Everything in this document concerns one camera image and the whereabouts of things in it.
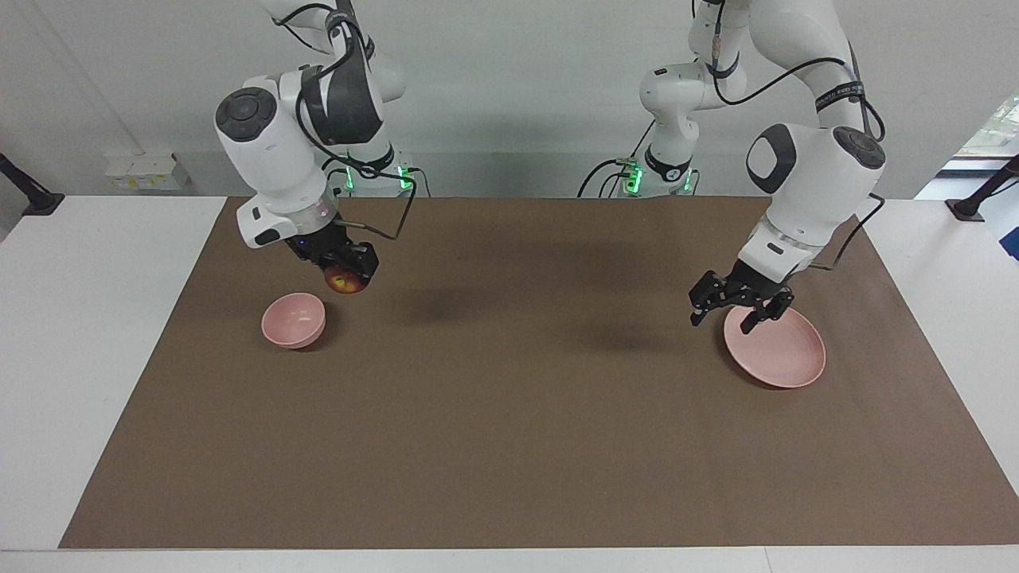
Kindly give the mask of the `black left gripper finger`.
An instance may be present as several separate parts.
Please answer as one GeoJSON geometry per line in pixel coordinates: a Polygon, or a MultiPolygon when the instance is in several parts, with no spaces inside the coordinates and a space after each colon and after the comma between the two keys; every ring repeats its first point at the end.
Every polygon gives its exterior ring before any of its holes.
{"type": "Polygon", "coordinates": [[[792,306],[795,295],[792,290],[780,290],[779,293],[769,298],[766,302],[758,300],[754,303],[751,311],[741,322],[741,333],[749,335],[753,329],[764,322],[777,322],[787,309],[792,306]]]}
{"type": "Polygon", "coordinates": [[[725,294],[727,280],[716,272],[705,272],[701,279],[690,290],[690,303],[692,306],[690,322],[692,326],[698,327],[709,312],[725,307],[727,294],[725,294]]]}

